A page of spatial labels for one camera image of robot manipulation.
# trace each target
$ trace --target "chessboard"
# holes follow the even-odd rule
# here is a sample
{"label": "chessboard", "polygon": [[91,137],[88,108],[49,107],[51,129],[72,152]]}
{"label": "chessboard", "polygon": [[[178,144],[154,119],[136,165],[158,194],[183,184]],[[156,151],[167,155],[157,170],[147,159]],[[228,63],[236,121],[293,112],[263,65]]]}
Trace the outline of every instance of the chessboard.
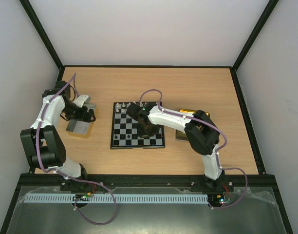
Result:
{"label": "chessboard", "polygon": [[111,149],[132,148],[165,148],[164,127],[159,132],[148,138],[137,135],[137,121],[126,114],[130,102],[115,102],[113,104]]}

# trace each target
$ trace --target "wooden table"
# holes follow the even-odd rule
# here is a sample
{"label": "wooden table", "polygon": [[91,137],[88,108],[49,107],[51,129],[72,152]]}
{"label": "wooden table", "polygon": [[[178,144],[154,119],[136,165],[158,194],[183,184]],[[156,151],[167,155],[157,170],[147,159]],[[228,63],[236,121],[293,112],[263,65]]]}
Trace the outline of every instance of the wooden table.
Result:
{"label": "wooden table", "polygon": [[[165,149],[110,149],[114,102],[137,101],[148,89],[163,93],[163,106],[210,112],[212,121],[228,138],[220,151],[224,167],[240,167],[258,174],[229,69],[217,68],[79,68],[67,67],[63,80],[76,73],[80,94],[97,105],[96,122],[88,138],[66,132],[60,121],[59,135],[67,156],[81,163],[89,174],[198,175],[202,159],[187,142],[175,140],[175,130],[165,127]],[[158,100],[157,92],[143,101]],[[241,174],[226,171],[226,174]]]}

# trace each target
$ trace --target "white wall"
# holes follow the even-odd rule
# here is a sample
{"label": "white wall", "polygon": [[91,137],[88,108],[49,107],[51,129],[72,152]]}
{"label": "white wall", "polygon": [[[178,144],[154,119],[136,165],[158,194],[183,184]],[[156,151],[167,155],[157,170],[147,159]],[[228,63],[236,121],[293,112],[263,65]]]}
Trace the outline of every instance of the white wall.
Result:
{"label": "white wall", "polygon": [[30,0],[63,64],[232,66],[268,0]]}
{"label": "white wall", "polygon": [[298,0],[280,0],[238,70],[266,170],[298,234]]}
{"label": "white wall", "polygon": [[28,163],[20,131],[29,128],[58,69],[18,0],[0,0],[0,229]]}

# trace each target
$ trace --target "robotic arm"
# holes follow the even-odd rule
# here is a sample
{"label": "robotic arm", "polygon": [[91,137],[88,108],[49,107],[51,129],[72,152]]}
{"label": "robotic arm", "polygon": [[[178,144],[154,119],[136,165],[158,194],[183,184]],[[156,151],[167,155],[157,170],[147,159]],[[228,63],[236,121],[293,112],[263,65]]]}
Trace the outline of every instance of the robotic arm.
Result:
{"label": "robotic arm", "polygon": [[[45,90],[43,97],[43,106],[37,117],[37,120],[32,124],[30,129],[22,130],[20,139],[31,167],[40,168],[37,160],[36,151],[36,132],[41,113],[49,100],[66,84],[65,81],[57,81],[54,89]],[[65,114],[66,120],[78,120],[83,122],[93,122],[96,120],[93,109],[88,109],[84,106],[90,101],[90,96],[80,95],[70,101],[70,85],[47,107],[43,122],[40,129],[40,154],[42,163],[45,168],[61,171],[67,176],[75,178],[86,177],[86,172],[81,164],[73,162],[66,156],[66,149],[60,139],[56,127],[62,113]]]}
{"label": "robotic arm", "polygon": [[201,154],[205,176],[216,184],[222,179],[224,173],[218,167],[220,164],[215,155],[219,143],[219,133],[207,125],[186,118],[187,116],[194,117],[215,126],[204,111],[198,110],[195,114],[181,113],[165,108],[161,111],[156,103],[150,102],[144,107],[132,103],[127,108],[127,114],[138,122],[137,132],[140,137],[150,137],[158,133],[157,125],[164,125],[186,133],[193,150]]}

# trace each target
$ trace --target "white cable tray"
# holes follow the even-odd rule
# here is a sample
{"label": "white cable tray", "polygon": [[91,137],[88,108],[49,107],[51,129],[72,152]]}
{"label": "white cable tray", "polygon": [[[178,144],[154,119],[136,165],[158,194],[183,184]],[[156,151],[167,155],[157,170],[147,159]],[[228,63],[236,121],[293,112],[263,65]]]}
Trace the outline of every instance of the white cable tray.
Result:
{"label": "white cable tray", "polygon": [[[114,194],[118,204],[207,204],[207,195],[134,195]],[[75,194],[27,194],[24,203],[70,203]],[[78,203],[113,203],[110,194],[95,194]]]}

